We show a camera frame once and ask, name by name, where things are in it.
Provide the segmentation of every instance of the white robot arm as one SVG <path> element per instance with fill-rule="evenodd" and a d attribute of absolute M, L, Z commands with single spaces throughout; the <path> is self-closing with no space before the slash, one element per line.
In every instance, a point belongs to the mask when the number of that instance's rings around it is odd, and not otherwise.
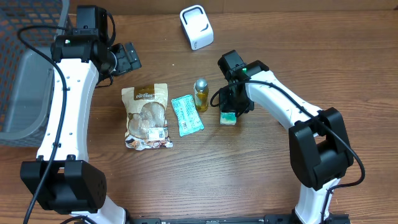
<path fill-rule="evenodd" d="M 318 115 L 318 111 L 321 109 L 317 106 L 313 106 L 307 103 L 295 93 L 286 88 L 276 79 L 274 73 L 270 70 L 261 71 L 253 76 L 250 80 L 257 80 L 263 82 L 269 82 L 277 85 L 284 91 L 286 91 L 296 102 L 299 102 L 305 109 L 313 116 Z M 310 118 L 301 112 L 290 100 L 286 98 L 280 91 L 275 88 L 270 88 L 266 85 L 257 83 L 246 83 L 246 93 L 250 100 L 260 104 L 263 108 L 270 112 L 274 118 L 276 118 L 283 127 L 288 130 L 294 126 L 297 121 L 308 121 Z M 300 198 L 298 204 L 295 207 L 295 214 L 303 224 L 318 224 L 321 222 L 320 214 L 322 210 L 323 202 L 325 201 L 327 190 L 338 184 L 340 179 L 333 179 L 323 185 L 320 190 L 314 190 L 311 187 L 306 187 L 301 184 Z M 329 196 L 329 202 L 326 206 L 325 218 L 329 217 L 329 203 L 331 195 Z"/>
<path fill-rule="evenodd" d="M 295 222 L 289 223 L 322 222 L 324 202 L 327 203 L 323 217 L 328 218 L 331 199 L 328 189 L 338 184 L 346 169 L 353 164 L 353 157 L 312 118 L 319 119 L 349 144 L 340 113 L 334 108 L 323 111 L 304 101 L 281 84 L 262 62 L 246 65 L 234 50 L 224 54 L 218 65 L 229 82 L 228 86 L 217 92 L 220 94 L 218 105 L 222 113 L 235 112 L 239 117 L 253 110 L 255 102 L 269 111 L 289 132 L 290 164 L 302 183 L 300 199 L 292 212 Z M 218 106 L 212 103 L 215 96 L 210 101 L 211 106 Z M 326 135 L 326 140 L 316 144 L 315 137 L 319 134 Z"/>
<path fill-rule="evenodd" d="M 29 219 L 35 200 L 44 210 L 88 217 L 95 223 L 125 224 L 129 221 L 128 211 L 106 195 L 105 175 L 88 163 L 87 126 L 96 85 L 107 78 L 112 84 L 114 76 L 141 67 L 131 43 L 113 45 L 114 35 L 108 38 L 107 16 L 111 17 L 100 7 L 78 6 L 77 28 L 57 36 L 52 44 L 52 60 L 63 75 L 55 69 L 49 123 L 36 161 L 21 165 L 22 181 L 37 196 L 32 199 L 24 223 Z M 65 90 L 66 110 L 59 133 Z M 54 147 L 58 134 L 59 144 Z"/>

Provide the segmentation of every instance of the oil bottle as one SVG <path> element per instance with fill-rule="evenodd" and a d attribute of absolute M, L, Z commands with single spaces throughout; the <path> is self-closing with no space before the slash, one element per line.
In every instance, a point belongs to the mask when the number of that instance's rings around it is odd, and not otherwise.
<path fill-rule="evenodd" d="M 209 86 L 204 78 L 198 79 L 195 84 L 193 84 L 195 106 L 197 111 L 204 112 L 207 110 L 209 103 L 207 98 L 209 95 Z"/>

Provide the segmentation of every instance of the wood grain surface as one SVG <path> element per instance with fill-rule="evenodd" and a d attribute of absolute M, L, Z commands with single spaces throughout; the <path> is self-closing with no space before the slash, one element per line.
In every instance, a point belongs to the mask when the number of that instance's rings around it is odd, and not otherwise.
<path fill-rule="evenodd" d="M 95 4 L 114 15 L 148 15 L 179 14 L 195 4 L 206 13 L 393 10 L 398 0 L 70 0 L 70 12 L 80 4 Z"/>
<path fill-rule="evenodd" d="M 115 16 L 117 42 L 133 42 L 142 68 L 97 89 L 88 126 L 90 163 L 106 174 L 108 195 L 134 217 L 252 217 L 290 213 L 300 182 L 287 131 L 264 109 L 220 126 L 218 108 L 200 113 L 205 130 L 180 138 L 170 100 L 205 77 L 212 95 L 226 85 L 217 60 L 237 50 L 261 60 L 309 103 L 335 107 L 366 168 L 357 187 L 337 190 L 330 210 L 352 223 L 397 223 L 398 11 L 212 14 L 215 41 L 192 52 L 178 15 Z M 174 148 L 126 149 L 121 89 L 169 85 L 166 116 Z M 36 148 L 0 147 L 0 223 L 22 223 L 31 194 L 19 178 Z M 342 182 L 359 177 L 355 163 Z M 30 223 L 68 218 L 35 206 Z"/>

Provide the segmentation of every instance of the gray plastic basket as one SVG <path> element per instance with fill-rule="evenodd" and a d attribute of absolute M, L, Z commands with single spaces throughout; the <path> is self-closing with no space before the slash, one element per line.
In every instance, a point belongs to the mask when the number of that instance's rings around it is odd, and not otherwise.
<path fill-rule="evenodd" d="M 31 25 L 68 27 L 69 0 L 0 0 L 0 145 L 40 146 L 49 120 L 53 66 L 17 39 Z M 62 30 L 33 29 L 22 35 L 50 56 Z"/>

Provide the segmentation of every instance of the silver bottle cap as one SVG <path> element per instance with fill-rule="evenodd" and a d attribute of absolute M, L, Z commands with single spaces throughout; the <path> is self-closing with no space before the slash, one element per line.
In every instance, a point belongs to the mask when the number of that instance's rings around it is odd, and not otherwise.
<path fill-rule="evenodd" d="M 204 78 L 199 78 L 195 83 L 197 91 L 205 90 L 207 87 L 207 81 Z"/>

